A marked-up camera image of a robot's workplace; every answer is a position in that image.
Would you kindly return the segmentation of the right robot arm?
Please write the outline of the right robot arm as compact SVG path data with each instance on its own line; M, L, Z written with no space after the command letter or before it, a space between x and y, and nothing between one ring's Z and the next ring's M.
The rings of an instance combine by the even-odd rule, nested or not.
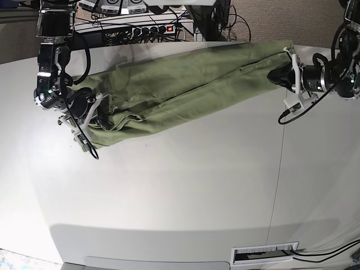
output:
M73 90L88 76L91 54L86 39L75 31L76 1L40 1L37 36L42 39L38 54L37 86L34 102L43 110L53 109L72 118L82 128L89 124L109 127L109 119L101 109L105 99L89 87ZM85 50L86 68L78 79L65 69L70 62L75 40L82 41Z

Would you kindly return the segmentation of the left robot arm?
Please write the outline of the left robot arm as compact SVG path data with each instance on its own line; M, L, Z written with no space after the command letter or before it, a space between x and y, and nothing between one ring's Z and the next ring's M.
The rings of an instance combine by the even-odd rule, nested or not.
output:
M268 80L292 95L287 107L315 103L319 95L336 93L343 99L359 99L359 1L341 1L344 21L331 45L331 58L315 53L306 65L291 48L285 48L290 63L269 72Z

